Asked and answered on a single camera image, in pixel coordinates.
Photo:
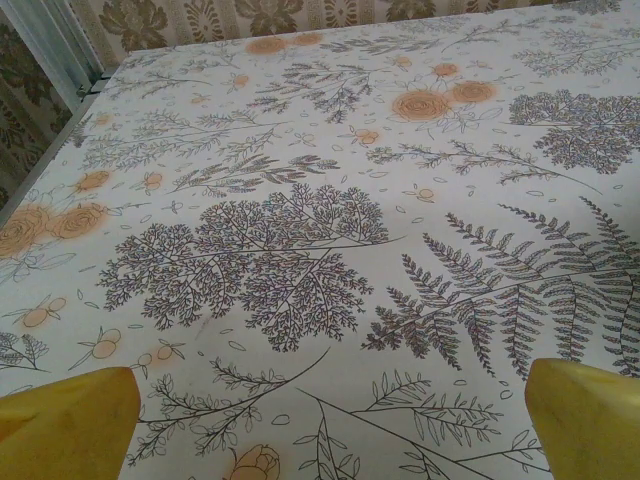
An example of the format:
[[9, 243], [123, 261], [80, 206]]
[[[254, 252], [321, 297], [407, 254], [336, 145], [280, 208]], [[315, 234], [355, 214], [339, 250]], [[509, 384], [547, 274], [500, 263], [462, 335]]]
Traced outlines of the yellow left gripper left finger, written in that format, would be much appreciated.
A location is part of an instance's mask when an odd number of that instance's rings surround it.
[[3, 479], [116, 479], [141, 398], [133, 371], [111, 367], [1, 398]]

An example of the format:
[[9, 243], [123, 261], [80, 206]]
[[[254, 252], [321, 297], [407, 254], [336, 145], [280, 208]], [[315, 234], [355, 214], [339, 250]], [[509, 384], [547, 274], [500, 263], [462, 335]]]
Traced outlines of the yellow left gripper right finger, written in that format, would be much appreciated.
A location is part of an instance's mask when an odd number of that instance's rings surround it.
[[639, 478], [639, 380], [537, 359], [528, 413], [555, 479]]

